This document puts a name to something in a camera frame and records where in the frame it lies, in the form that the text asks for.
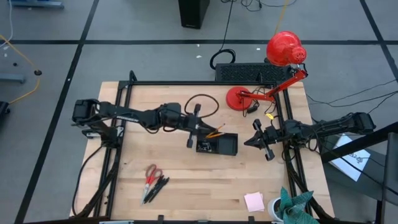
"white cable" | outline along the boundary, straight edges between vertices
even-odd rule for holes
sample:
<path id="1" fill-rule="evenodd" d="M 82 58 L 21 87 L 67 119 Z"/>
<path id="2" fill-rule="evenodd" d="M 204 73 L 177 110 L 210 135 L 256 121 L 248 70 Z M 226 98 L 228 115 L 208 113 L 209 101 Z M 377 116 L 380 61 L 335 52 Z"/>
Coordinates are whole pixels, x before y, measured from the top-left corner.
<path id="1" fill-rule="evenodd" d="M 14 28 L 12 27 L 12 1 L 9 0 L 8 1 L 10 4 L 10 30 L 11 30 L 11 35 L 10 38 L 8 39 L 8 41 L 10 41 L 12 39 L 12 36 L 14 35 Z"/>

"lamp base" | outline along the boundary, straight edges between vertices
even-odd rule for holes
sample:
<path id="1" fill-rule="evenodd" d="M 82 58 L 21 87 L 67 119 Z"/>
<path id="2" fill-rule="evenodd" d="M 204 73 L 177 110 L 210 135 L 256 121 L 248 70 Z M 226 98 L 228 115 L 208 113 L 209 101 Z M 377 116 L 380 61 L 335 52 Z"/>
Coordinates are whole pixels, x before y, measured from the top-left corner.
<path id="1" fill-rule="evenodd" d="M 250 92 L 245 87 L 236 86 L 231 88 L 226 94 L 226 104 L 232 110 L 236 111 L 247 110 L 252 103 L 252 99 L 238 97 L 236 94 L 239 93 L 240 91 Z"/>

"black box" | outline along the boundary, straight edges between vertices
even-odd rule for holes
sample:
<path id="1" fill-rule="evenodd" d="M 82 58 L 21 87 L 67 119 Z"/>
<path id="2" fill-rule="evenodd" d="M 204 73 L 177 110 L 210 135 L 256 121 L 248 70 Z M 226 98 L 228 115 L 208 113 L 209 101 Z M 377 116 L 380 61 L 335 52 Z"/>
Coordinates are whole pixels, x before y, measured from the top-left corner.
<path id="1" fill-rule="evenodd" d="M 197 136 L 197 152 L 236 156 L 238 134 L 225 133 L 215 138 L 206 138 L 206 134 L 199 134 Z"/>
<path id="2" fill-rule="evenodd" d="M 200 29 L 210 0 L 178 0 L 181 26 Z"/>

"scissors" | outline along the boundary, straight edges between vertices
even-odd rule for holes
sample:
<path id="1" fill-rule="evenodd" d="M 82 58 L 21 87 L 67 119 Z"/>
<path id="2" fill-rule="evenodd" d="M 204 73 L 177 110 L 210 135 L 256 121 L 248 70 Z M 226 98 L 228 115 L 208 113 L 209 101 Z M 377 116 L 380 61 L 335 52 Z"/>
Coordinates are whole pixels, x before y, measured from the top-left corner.
<path id="1" fill-rule="evenodd" d="M 148 194 L 149 186 L 156 179 L 158 179 L 162 174 L 163 174 L 163 171 L 161 169 L 156 169 L 156 165 L 155 164 L 151 164 L 147 168 L 147 171 L 145 172 L 145 176 L 147 177 L 147 180 L 145 182 L 144 194 L 142 195 L 141 205 L 144 203 L 144 199 L 145 199 L 145 197 Z"/>

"white paper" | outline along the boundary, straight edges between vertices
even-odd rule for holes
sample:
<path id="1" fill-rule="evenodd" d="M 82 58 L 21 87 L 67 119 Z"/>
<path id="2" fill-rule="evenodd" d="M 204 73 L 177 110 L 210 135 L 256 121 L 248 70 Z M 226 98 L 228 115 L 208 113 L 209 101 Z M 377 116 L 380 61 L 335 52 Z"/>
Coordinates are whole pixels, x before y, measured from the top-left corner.
<path id="1" fill-rule="evenodd" d="M 351 140 L 347 135 L 343 134 L 341 135 L 341 137 L 339 138 L 333 149 L 336 149 L 337 147 L 345 145 L 351 141 L 353 140 Z M 343 156 L 343 158 L 347 160 L 350 164 L 354 165 L 359 170 L 363 170 L 365 168 L 366 163 L 368 162 L 368 159 L 365 158 L 368 158 L 369 156 L 370 153 L 362 149 L 350 155 Z M 361 175 L 361 173 L 358 170 L 354 169 L 340 158 L 330 161 L 330 164 L 335 166 L 338 170 L 342 171 L 344 174 L 346 174 L 354 181 L 358 181 L 359 176 Z"/>

